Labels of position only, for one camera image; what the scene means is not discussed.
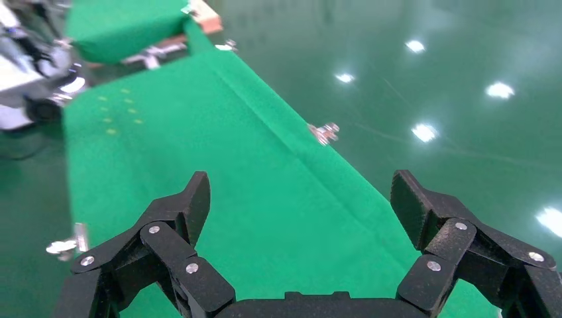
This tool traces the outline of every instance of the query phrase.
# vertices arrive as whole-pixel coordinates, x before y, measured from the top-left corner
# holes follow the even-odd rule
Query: black wheel
[[[50,123],[62,118],[62,108],[51,99],[28,101],[25,112],[36,123]]]

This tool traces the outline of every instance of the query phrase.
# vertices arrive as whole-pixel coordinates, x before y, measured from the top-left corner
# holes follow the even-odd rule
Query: shiny floor
[[[271,88],[306,121],[340,126],[334,148],[381,193],[395,169],[410,169],[562,264],[562,2],[210,3]],[[5,221],[26,243],[8,253],[29,261],[12,279],[37,304],[9,317],[45,317],[66,271],[44,255],[70,233],[59,128],[19,139],[25,155],[43,136],[38,156],[0,160]]]

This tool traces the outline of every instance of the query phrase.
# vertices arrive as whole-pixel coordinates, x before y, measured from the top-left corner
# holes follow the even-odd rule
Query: white machine
[[[4,0],[0,27],[0,130],[60,118],[60,108],[85,87],[80,65],[68,50],[34,43]]]

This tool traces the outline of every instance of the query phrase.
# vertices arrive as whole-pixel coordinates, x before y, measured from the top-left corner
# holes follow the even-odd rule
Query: green table cover
[[[72,211],[93,245],[204,170],[211,211],[196,249],[238,300],[285,291],[394,297],[420,255],[389,202],[232,52],[97,87],[65,115]],[[155,285],[122,314],[178,317]],[[496,315],[459,282],[442,317]]]
[[[66,34],[84,60],[117,63],[182,32],[186,0],[75,0]]]

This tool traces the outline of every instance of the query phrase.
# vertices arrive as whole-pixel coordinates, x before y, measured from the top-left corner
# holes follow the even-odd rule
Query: silver screw
[[[191,263],[188,265],[188,267],[186,267],[186,272],[188,274],[193,274],[194,272],[197,272],[198,269],[199,269],[199,265],[195,263]]]
[[[544,262],[544,257],[539,254],[539,253],[535,253],[535,252],[530,252],[529,256],[533,259],[536,260],[537,262]]]
[[[438,262],[434,261],[427,262],[427,267],[429,267],[429,269],[433,270],[434,272],[438,272],[441,270],[441,265],[439,265]]]
[[[93,263],[93,256],[87,256],[80,261],[80,265],[88,266]]]
[[[463,230],[463,231],[466,230],[466,229],[468,229],[466,224],[460,223],[460,222],[458,222],[457,224],[455,224],[455,227],[456,227],[457,229]]]
[[[149,232],[150,234],[154,234],[154,233],[157,233],[159,230],[160,230],[160,227],[155,225],[155,226],[149,228],[149,229],[148,229],[148,232]]]

